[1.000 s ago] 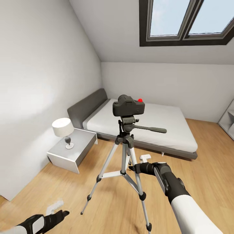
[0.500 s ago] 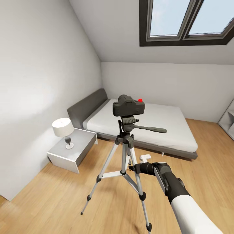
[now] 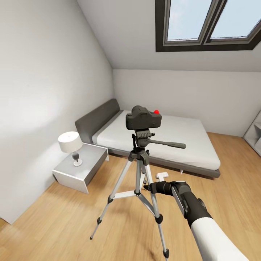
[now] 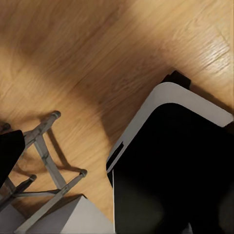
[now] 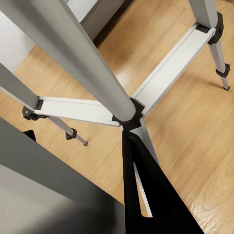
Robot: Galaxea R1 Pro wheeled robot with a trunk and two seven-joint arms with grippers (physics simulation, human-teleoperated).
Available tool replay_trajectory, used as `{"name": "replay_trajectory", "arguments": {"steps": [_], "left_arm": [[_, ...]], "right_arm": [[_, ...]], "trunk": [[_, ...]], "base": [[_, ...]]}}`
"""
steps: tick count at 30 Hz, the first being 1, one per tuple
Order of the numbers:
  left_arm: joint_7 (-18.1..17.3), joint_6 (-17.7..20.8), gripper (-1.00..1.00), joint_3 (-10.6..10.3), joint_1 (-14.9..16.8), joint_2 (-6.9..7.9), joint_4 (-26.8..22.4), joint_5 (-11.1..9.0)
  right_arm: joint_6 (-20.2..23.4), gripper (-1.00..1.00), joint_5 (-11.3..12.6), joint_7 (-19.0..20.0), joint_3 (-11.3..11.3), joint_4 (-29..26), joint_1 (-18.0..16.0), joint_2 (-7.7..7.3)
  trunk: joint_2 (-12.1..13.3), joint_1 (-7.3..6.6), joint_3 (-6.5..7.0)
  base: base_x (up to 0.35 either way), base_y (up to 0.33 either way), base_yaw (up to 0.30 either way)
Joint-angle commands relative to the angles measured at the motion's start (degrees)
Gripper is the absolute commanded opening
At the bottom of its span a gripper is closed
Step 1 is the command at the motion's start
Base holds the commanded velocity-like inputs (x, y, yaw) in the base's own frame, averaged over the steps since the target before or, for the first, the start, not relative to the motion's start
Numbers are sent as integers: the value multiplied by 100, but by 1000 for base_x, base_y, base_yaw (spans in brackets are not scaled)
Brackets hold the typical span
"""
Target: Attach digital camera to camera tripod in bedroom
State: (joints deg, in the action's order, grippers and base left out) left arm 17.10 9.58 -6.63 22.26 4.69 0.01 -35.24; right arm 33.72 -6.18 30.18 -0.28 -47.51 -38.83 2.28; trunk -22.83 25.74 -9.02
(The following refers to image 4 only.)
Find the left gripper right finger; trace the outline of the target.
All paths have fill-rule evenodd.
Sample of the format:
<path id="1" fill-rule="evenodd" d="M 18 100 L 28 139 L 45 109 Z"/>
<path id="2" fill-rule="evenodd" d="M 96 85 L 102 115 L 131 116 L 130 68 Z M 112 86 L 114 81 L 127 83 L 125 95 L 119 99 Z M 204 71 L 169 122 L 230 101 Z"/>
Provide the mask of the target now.
<path id="1" fill-rule="evenodd" d="M 218 146 L 234 169 L 234 132 L 223 130 Z"/>

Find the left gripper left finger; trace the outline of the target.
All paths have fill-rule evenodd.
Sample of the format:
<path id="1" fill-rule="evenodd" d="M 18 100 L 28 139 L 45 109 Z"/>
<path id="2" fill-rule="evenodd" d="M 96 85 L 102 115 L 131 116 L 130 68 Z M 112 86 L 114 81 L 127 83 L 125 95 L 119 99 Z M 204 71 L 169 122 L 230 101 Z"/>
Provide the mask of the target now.
<path id="1" fill-rule="evenodd" d="M 24 148 L 25 140 L 22 130 L 0 134 L 0 188 L 15 166 Z"/>

